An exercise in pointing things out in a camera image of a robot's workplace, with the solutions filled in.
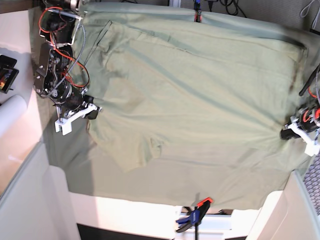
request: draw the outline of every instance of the green cloth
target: green cloth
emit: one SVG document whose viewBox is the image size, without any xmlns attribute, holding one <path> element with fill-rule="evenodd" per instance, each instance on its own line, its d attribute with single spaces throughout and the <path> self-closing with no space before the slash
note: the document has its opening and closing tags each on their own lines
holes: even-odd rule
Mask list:
<svg viewBox="0 0 320 240">
<path fill-rule="evenodd" d="M 103 111 L 88 132 L 79 119 L 61 136 L 54 108 L 39 100 L 50 163 L 71 192 L 180 206 L 210 196 L 217 208 L 257 209 L 292 170 L 304 174 L 305 144 L 279 133 L 318 62 L 317 36 L 214 13 L 194 23 L 192 10 L 168 7 L 83 10 L 80 61 Z M 73 77 L 81 81 L 79 70 Z"/>
</svg>

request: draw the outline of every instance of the white paper roll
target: white paper roll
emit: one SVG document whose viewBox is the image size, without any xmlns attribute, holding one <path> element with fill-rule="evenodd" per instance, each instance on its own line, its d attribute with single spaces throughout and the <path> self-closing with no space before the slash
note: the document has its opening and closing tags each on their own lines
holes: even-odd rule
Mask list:
<svg viewBox="0 0 320 240">
<path fill-rule="evenodd" d="M 0 106 L 0 137 L 26 110 L 27 103 L 19 95 L 10 97 Z"/>
</svg>

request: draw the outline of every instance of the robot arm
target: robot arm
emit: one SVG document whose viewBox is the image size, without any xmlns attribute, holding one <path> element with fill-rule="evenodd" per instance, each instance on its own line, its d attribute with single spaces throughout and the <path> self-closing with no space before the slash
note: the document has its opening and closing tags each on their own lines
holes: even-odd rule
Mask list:
<svg viewBox="0 0 320 240">
<path fill-rule="evenodd" d="M 47 0 L 48 7 L 39 19 L 39 35 L 46 42 L 40 49 L 39 66 L 35 73 L 34 87 L 41 98 L 49 98 L 56 106 L 58 120 L 56 132 L 71 132 L 71 122 L 82 117 L 93 120 L 100 107 L 94 105 L 94 98 L 86 95 L 90 76 L 86 67 L 79 62 L 86 43 L 86 31 L 81 24 L 82 18 L 72 10 L 77 10 L 79 0 Z M 75 35 L 82 29 L 83 45 L 79 56 L 73 56 L 71 45 Z M 87 74 L 86 83 L 73 82 L 70 72 L 80 66 Z"/>
</svg>

